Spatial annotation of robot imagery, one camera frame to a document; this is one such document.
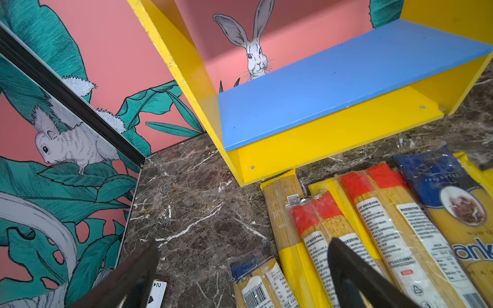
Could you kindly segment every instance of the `squirrel tail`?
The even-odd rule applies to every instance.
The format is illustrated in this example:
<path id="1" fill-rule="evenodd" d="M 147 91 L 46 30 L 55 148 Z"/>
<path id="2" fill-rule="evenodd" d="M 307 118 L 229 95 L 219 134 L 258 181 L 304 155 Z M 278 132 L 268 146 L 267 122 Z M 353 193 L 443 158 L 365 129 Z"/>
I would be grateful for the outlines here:
<path id="1" fill-rule="evenodd" d="M 79 96 L 87 96 L 92 89 L 97 88 L 95 83 L 73 75 L 63 76 L 62 81 Z"/>
<path id="2" fill-rule="evenodd" d="M 96 109 L 96 112 L 120 134 L 127 131 L 127 129 L 125 128 L 125 123 L 123 123 L 122 119 L 113 115 L 113 113 L 99 108 Z"/>

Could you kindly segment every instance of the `blue shelf board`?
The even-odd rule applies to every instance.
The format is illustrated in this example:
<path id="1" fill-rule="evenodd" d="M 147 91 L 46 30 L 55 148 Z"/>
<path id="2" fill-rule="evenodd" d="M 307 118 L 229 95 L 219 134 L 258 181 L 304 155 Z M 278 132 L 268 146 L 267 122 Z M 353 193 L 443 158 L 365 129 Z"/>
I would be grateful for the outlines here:
<path id="1" fill-rule="evenodd" d="M 462 36 L 393 21 L 220 93 L 224 148 L 237 149 L 492 50 L 491 45 Z"/>

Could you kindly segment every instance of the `nutrition label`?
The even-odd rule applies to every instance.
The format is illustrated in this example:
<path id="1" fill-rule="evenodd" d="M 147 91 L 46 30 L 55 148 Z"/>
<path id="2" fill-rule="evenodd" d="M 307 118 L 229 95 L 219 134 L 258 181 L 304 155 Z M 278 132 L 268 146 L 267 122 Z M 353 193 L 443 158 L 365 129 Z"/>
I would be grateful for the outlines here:
<path id="1" fill-rule="evenodd" d="M 242 290 L 247 308 L 275 308 L 260 276 L 253 276 Z"/>
<path id="2" fill-rule="evenodd" d="M 339 238 L 344 242 L 352 251 L 354 251 L 361 259 L 363 259 L 369 266 L 373 267 L 374 270 L 382 274 L 382 271 L 378 268 L 375 260 L 371 257 L 370 253 L 366 249 L 363 242 L 359 239 L 356 233 L 349 233 Z"/>
<path id="3" fill-rule="evenodd" d="M 424 308 L 446 308 L 406 242 L 377 198 L 356 205 L 402 291 Z"/>
<path id="4" fill-rule="evenodd" d="M 337 300 L 336 290 L 332 276 L 330 275 L 329 262 L 327 260 L 327 251 L 329 245 L 323 236 L 322 232 L 315 231 L 305 238 L 305 244 L 310 253 L 315 268 L 317 269 L 320 278 L 322 278 L 323 286 L 329 295 L 330 302 L 334 308 L 340 308 L 341 305 Z"/>
<path id="5" fill-rule="evenodd" d="M 421 243 L 423 243 L 424 248 L 428 251 L 457 294 L 459 294 L 464 304 L 468 308 L 481 307 L 477 303 L 470 302 L 469 298 L 473 297 L 471 295 L 474 294 L 476 294 L 474 298 L 478 298 L 480 304 L 483 300 L 455 259 L 443 235 L 428 219 L 421 208 L 416 203 L 408 203 L 398 205 L 397 209 L 404 216 L 414 233 L 416 233 Z"/>
<path id="6" fill-rule="evenodd" d="M 279 264 L 276 262 L 274 267 L 265 273 L 272 287 L 276 291 L 276 294 L 279 298 L 279 301 L 282 304 L 283 308 L 299 308 L 298 302 L 294 297 L 291 288 L 287 284 L 286 278 L 279 267 Z"/>

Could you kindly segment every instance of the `marble floor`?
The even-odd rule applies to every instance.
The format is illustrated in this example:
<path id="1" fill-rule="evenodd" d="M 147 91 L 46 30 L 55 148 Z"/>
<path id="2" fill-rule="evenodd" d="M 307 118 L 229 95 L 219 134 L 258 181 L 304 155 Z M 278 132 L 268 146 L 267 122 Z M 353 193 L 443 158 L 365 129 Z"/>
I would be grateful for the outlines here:
<path id="1" fill-rule="evenodd" d="M 481 169 L 493 168 L 493 65 L 452 116 L 297 169 L 304 189 L 336 173 L 366 169 L 395 154 L 445 141 Z M 159 243 L 164 307 L 235 307 L 230 256 L 266 240 L 276 246 L 259 183 L 239 187 L 208 135 L 146 160 L 121 260 L 147 239 Z"/>

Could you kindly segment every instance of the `yellow wooden box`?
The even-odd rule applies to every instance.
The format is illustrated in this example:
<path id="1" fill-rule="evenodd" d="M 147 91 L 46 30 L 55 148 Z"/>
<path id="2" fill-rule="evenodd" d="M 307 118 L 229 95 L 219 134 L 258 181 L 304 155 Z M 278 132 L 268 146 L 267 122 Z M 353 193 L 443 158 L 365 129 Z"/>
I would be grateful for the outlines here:
<path id="1" fill-rule="evenodd" d="M 454 113 L 493 57 L 483 56 L 226 152 L 216 90 L 176 4 L 128 2 L 241 186 Z M 493 44 L 492 16 L 491 0 L 406 0 L 401 19 Z M 329 134 L 312 133 L 327 128 Z"/>

